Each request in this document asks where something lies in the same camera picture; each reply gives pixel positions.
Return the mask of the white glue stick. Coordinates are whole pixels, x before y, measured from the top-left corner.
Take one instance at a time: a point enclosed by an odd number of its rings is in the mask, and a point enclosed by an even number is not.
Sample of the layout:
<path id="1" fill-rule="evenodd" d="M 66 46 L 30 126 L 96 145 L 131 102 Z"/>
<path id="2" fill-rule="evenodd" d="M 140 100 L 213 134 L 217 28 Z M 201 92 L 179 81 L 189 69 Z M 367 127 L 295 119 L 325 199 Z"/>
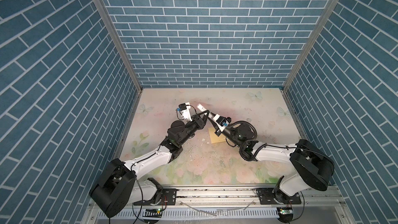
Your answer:
<path id="1" fill-rule="evenodd" d="M 197 108 L 198 108 L 201 112 L 204 112 L 204 111 L 207 110 L 202 104 L 198 104 L 198 105 L 197 105 Z"/>

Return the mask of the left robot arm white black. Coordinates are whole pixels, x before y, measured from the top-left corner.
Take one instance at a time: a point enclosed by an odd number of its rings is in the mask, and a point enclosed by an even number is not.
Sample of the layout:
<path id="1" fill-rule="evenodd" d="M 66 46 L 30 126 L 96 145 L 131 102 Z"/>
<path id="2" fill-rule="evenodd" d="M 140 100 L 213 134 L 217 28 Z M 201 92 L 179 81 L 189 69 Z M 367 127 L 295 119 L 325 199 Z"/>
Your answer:
<path id="1" fill-rule="evenodd" d="M 93 184 L 89 196 L 108 218 L 116 216 L 128 203 L 161 203 L 164 200 L 163 187 L 154 178 L 143 183 L 139 179 L 175 160 L 183 151 L 183 144 L 205 127 L 209 115 L 210 111 L 206 110 L 193 115 L 189 122 L 176 120 L 153 151 L 132 160 L 112 160 Z"/>

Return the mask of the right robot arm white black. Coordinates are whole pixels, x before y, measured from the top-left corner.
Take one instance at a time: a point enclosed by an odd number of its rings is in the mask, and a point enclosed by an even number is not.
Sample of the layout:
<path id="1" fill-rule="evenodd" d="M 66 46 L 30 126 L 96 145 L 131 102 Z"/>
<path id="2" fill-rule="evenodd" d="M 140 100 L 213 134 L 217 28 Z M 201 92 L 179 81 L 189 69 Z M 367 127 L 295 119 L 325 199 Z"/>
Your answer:
<path id="1" fill-rule="evenodd" d="M 255 127 L 247 121 L 231 122 L 230 117 L 210 113 L 208 119 L 217 136 L 224 135 L 248 162 L 278 162 L 292 168 L 283 173 L 272 191 L 275 201 L 287 204 L 297 193 L 312 188 L 326 191 L 334 173 L 334 162 L 307 140 L 277 145 L 257 140 Z"/>

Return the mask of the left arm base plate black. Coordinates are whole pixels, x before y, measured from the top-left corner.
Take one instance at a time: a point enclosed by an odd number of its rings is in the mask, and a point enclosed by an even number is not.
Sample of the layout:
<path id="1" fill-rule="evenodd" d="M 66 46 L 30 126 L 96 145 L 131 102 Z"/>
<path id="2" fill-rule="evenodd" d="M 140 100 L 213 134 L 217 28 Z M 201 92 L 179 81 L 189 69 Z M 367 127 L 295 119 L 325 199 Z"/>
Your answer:
<path id="1" fill-rule="evenodd" d="M 136 195 L 131 195 L 130 200 L 134 205 L 161 205 L 165 201 L 164 205 L 175 205 L 177 198 L 177 189 L 175 188 L 164 188 L 162 190 L 156 190 L 154 194 L 150 193 L 150 190 L 143 190 L 144 198 L 141 196 L 141 191 L 138 190 Z"/>

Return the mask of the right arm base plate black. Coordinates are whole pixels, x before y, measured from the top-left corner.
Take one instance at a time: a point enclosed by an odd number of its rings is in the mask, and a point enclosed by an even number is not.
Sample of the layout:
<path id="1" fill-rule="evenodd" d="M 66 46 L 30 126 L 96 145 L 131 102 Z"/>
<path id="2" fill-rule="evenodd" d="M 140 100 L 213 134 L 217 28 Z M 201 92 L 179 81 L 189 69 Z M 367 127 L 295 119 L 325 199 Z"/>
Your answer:
<path id="1" fill-rule="evenodd" d="M 300 205 L 302 204 L 302 200 L 299 194 L 295 194 L 294 196 L 289 197 L 284 194 L 282 191 L 275 191 L 273 188 L 257 188 L 256 194 L 259 198 L 261 205 Z"/>

